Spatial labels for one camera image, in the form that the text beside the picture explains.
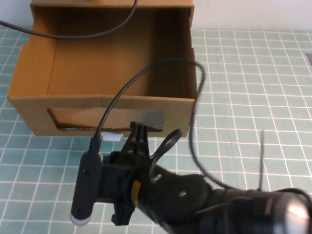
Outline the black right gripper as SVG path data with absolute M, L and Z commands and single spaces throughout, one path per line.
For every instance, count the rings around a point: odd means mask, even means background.
M 137 122 L 130 123 L 131 133 L 120 152 L 114 154 L 114 185 L 112 198 L 115 225 L 128 225 L 135 210 L 139 208 L 148 217 L 155 218 L 157 200 L 148 179 L 152 160 L 148 146 L 148 127 Z

